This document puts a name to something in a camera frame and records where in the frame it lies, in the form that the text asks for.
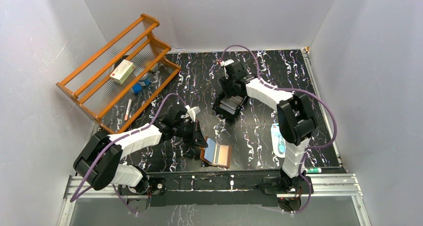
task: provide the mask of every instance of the metal bracket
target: metal bracket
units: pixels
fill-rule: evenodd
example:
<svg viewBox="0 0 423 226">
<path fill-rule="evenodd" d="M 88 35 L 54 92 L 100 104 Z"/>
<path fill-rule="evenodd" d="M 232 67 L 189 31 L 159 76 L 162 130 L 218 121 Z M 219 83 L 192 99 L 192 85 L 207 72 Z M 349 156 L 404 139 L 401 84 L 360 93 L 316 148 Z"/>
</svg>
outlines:
<svg viewBox="0 0 423 226">
<path fill-rule="evenodd" d="M 369 226 L 370 220 L 367 215 L 366 208 L 363 203 L 363 193 L 358 184 L 355 174 L 308 174 L 313 184 L 313 197 L 333 197 L 333 196 L 351 196 L 360 225 Z M 71 176 L 66 187 L 64 195 L 64 203 L 60 215 L 58 226 L 68 226 L 72 218 L 75 202 L 69 200 L 81 182 L 82 177 Z M 82 190 L 89 186 L 85 183 Z M 277 194 L 278 198 L 293 197 L 294 194 Z M 116 193 L 111 185 L 108 185 L 100 191 L 89 190 L 81 198 L 116 198 Z M 146 195 L 130 195 L 125 196 L 127 199 L 147 199 Z"/>
<path fill-rule="evenodd" d="M 310 58 L 308 57 L 306 50 L 302 49 L 301 54 L 304 58 L 305 67 L 308 71 L 308 75 L 310 76 L 310 80 L 311 80 L 311 84 L 313 85 L 314 92 L 316 93 L 317 97 L 322 98 L 320 96 L 319 90 L 317 89 L 316 80 L 314 79 L 313 70 L 311 69 Z M 323 107 L 321 107 L 321 110 L 322 110 L 322 113 L 323 113 L 323 118 L 325 119 L 326 127 L 328 127 L 329 134 L 332 137 L 333 136 L 333 129 L 331 128 L 331 124 L 329 123 L 329 119 L 328 119 L 328 116 L 326 114 L 326 111 L 323 109 Z M 336 153 L 336 156 L 338 157 L 338 161 L 339 161 L 340 165 L 342 165 L 341 160 L 340 160 L 340 156 L 339 156 L 338 146 L 336 145 L 336 142 L 333 142 L 333 148 L 335 149 L 335 153 Z"/>
</svg>

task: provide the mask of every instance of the cable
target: cable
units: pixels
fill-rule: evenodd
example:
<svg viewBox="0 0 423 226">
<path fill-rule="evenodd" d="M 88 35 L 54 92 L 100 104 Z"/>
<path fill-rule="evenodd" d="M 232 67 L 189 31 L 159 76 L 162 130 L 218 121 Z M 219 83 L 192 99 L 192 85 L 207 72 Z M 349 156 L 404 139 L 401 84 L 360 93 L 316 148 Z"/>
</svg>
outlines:
<svg viewBox="0 0 423 226">
<path fill-rule="evenodd" d="M 329 113 L 329 115 L 330 115 L 330 117 L 331 117 L 331 119 L 332 119 L 332 122 L 333 122 L 333 135 L 332 135 L 332 138 L 329 140 L 329 142 L 328 143 L 326 143 L 326 144 L 324 144 L 324 145 L 320 145 L 320 146 L 309 146 L 309 147 L 307 147 L 306 149 L 324 149 L 324 148 L 327 148 L 327 147 L 329 147 L 329 146 L 331 146 L 332 144 L 333 144 L 333 142 L 335 141 L 335 138 L 336 138 L 336 135 L 338 134 L 338 126 L 337 126 L 337 124 L 336 124 L 336 120 L 335 120 L 335 117 L 333 116 L 333 113 L 332 113 L 332 111 L 330 110 L 330 108 L 329 108 L 329 106 L 325 103 L 325 102 L 323 102 L 319 97 L 317 97 L 316 95 L 314 95 L 314 94 L 312 94 L 312 93 L 310 93 L 310 92 L 308 92 L 308 91 L 306 91 L 306 90 L 302 90 L 302 89 L 295 89 L 295 88 L 277 88 L 277 87 L 274 87 L 274 86 L 272 86 L 272 85 L 270 85 L 269 83 L 267 83 L 267 82 L 265 82 L 263 79 L 261 79 L 261 77 L 260 77 L 260 68 L 259 68 L 259 65 L 258 65 L 258 60 L 257 60 L 257 57 L 255 56 L 255 54 L 250 50 L 250 49 L 248 49 L 248 47 L 246 47 L 246 46 L 243 46 L 243 45 L 230 45 L 230 46 L 228 46 L 223 52 L 222 52 L 222 56 L 220 57 L 220 60 L 221 61 L 223 61 L 223 56 L 224 56 L 224 54 L 225 54 L 225 52 L 229 49 L 229 48 L 231 48 L 231 47 L 233 47 L 233 46 L 238 46 L 238 47 L 241 47 L 241 48 L 244 48 L 244 49 L 246 49 L 251 55 L 252 55 L 252 57 L 254 58 L 254 61 L 255 61 L 255 65 L 256 65 L 256 68 L 257 68 L 257 78 L 260 80 L 260 82 L 264 85 L 264 86 L 266 86 L 267 88 L 270 88 L 270 89 L 274 89 L 274 90 L 283 90 L 283 91 L 295 91 L 295 92 L 300 92 L 300 93 L 304 93 L 304 94 L 307 94 L 307 95 L 309 95 L 310 97 L 312 97 L 313 99 L 316 99 L 320 104 L 322 104 L 323 105 L 323 107 L 328 111 L 328 113 Z M 304 204 L 304 206 L 303 207 L 301 207 L 299 210 L 297 210 L 297 211 L 294 211 L 294 213 L 299 213 L 299 212 L 301 212 L 301 211 L 303 211 L 307 206 L 308 206 L 308 204 L 310 203 L 310 199 L 311 199 L 311 183 L 307 180 L 307 178 L 306 177 L 304 177 L 303 175 L 302 175 L 302 172 L 301 172 L 301 168 L 302 168 L 302 165 L 304 164 L 304 161 L 305 161 L 305 159 L 306 159 L 306 157 L 307 157 L 307 154 L 306 153 L 304 153 L 304 155 L 303 155 L 303 158 L 301 159 L 301 164 L 300 164 L 300 166 L 298 167 L 298 174 L 299 174 L 299 176 L 307 183 L 307 185 L 308 185 L 308 198 L 307 198 L 307 201 L 306 201 L 306 203 Z"/>
<path fill-rule="evenodd" d="M 252 57 L 254 58 L 255 65 L 257 66 L 257 77 L 258 77 L 258 79 L 260 79 L 260 68 L 258 67 L 258 60 L 257 60 L 257 57 L 255 57 L 254 53 L 252 53 L 252 51 L 251 51 L 250 49 L 248 49 L 248 47 L 246 47 L 246 46 L 243 46 L 243 45 L 230 45 L 230 46 L 226 47 L 226 49 L 225 49 L 225 50 L 223 50 L 223 52 L 222 52 L 222 56 L 220 57 L 220 61 L 223 61 L 223 57 L 224 57 L 224 54 L 226 53 L 226 51 L 227 51 L 229 48 L 234 47 L 234 46 L 238 46 L 238 47 L 244 48 L 244 49 L 246 49 L 248 52 L 250 52 L 250 54 L 251 54 L 251 55 L 252 55 Z"/>
<path fill-rule="evenodd" d="M 295 197 L 297 197 L 297 192 L 298 192 L 298 190 L 296 190 L 296 191 L 295 191 L 295 195 L 294 195 L 294 198 L 295 198 Z"/>
<path fill-rule="evenodd" d="M 81 190 L 82 186 L 84 185 L 84 183 L 87 181 L 87 178 L 89 177 L 89 175 L 91 174 L 91 172 L 93 171 L 94 167 L 96 166 L 96 164 L 98 163 L 98 161 L 100 160 L 100 158 L 104 155 L 104 153 L 115 143 L 117 143 L 118 141 L 125 139 L 126 137 L 139 133 L 143 130 L 148 129 L 150 126 L 153 125 L 153 123 L 155 122 L 155 120 L 157 119 L 160 111 L 162 110 L 162 107 L 165 103 L 165 101 L 169 98 L 169 96 L 171 95 L 176 95 L 184 104 L 184 106 L 186 106 L 187 104 L 185 103 L 185 101 L 176 93 L 169 93 L 166 95 L 166 97 L 163 99 L 162 103 L 159 106 L 159 109 L 157 110 L 156 114 L 154 115 L 152 121 L 144 128 L 133 131 L 131 133 L 127 133 L 125 135 L 122 135 L 121 137 L 113 140 L 112 142 L 110 142 L 106 147 L 104 147 L 104 149 L 98 154 L 98 156 L 95 158 L 95 160 L 93 161 L 93 163 L 91 164 L 90 168 L 88 169 L 88 171 L 85 173 L 85 176 L 82 178 L 81 183 L 78 185 L 78 187 L 76 188 L 75 193 L 72 195 L 72 197 L 70 198 L 70 202 L 75 201 L 76 199 L 78 199 L 81 195 L 83 195 L 85 192 L 87 192 L 88 190 L 90 190 L 92 187 L 89 186 L 86 189 L 84 189 L 81 193 L 79 193 L 79 191 Z M 116 192 L 116 194 L 118 195 L 118 197 L 122 200 L 122 202 L 126 205 L 126 207 L 129 209 L 129 211 L 133 212 L 135 214 L 135 210 L 133 208 L 131 208 L 129 205 L 126 204 L 125 200 L 122 198 L 122 196 L 120 195 L 120 193 L 116 190 L 116 187 L 113 185 L 113 188 Z"/>
<path fill-rule="evenodd" d="M 283 203 L 282 201 L 278 201 L 279 203 L 279 207 L 282 209 L 282 207 L 285 207 L 286 209 L 288 209 L 289 211 L 294 211 L 294 209 L 292 209 L 291 206 L 289 206 L 288 201 L 286 201 L 286 203 Z"/>
</svg>

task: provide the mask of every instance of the green object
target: green object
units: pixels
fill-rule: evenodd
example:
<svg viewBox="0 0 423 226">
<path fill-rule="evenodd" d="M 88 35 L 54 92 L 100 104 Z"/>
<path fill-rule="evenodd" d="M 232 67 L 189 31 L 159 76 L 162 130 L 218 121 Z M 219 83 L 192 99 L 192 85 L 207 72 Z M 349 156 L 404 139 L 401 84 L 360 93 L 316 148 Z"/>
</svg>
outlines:
<svg viewBox="0 0 423 226">
<path fill-rule="evenodd" d="M 308 174 L 318 174 L 322 172 L 322 169 L 320 168 L 306 168 L 305 170 Z"/>
</svg>

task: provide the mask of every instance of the blue object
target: blue object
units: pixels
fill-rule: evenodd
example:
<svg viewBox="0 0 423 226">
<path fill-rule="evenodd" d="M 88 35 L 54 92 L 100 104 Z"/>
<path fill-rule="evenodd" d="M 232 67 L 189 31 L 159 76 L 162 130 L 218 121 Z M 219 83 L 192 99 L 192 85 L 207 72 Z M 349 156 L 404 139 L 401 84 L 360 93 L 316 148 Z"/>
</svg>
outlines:
<svg viewBox="0 0 423 226">
<path fill-rule="evenodd" d="M 216 150 L 216 142 L 212 139 L 207 139 L 208 147 L 204 149 L 204 159 L 209 161 L 210 163 L 214 162 L 214 152 Z"/>
<path fill-rule="evenodd" d="M 285 140 L 283 139 L 282 135 L 280 134 L 279 124 L 275 123 L 272 124 L 272 128 L 270 129 L 270 133 L 272 136 L 272 146 L 273 152 L 278 157 L 285 157 Z"/>
<path fill-rule="evenodd" d="M 145 75 L 143 77 L 141 77 L 141 79 L 138 81 L 138 83 L 141 86 L 144 86 L 144 87 L 151 85 L 150 76 L 148 75 L 148 72 L 145 73 Z"/>
<path fill-rule="evenodd" d="M 133 94 L 138 94 L 138 93 L 140 93 L 141 91 L 143 90 L 143 87 L 140 85 L 140 84 L 138 84 L 138 83 L 136 83 L 134 86 L 132 86 L 132 88 L 131 88 L 131 92 L 133 93 Z"/>
</svg>

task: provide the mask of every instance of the marker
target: marker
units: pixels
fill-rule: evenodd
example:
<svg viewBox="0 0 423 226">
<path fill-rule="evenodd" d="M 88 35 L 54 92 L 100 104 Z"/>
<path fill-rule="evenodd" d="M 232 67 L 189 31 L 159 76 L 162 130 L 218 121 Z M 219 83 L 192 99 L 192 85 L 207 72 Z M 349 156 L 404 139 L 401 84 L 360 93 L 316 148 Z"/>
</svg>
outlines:
<svg viewBox="0 0 423 226">
<path fill-rule="evenodd" d="M 305 168 L 308 174 L 318 174 L 322 172 L 321 168 Z"/>
<path fill-rule="evenodd" d="M 128 101 L 128 108 L 126 108 L 125 121 L 128 120 L 129 109 L 131 109 L 131 103 L 132 103 L 132 99 L 129 99 L 129 101 Z"/>
</svg>

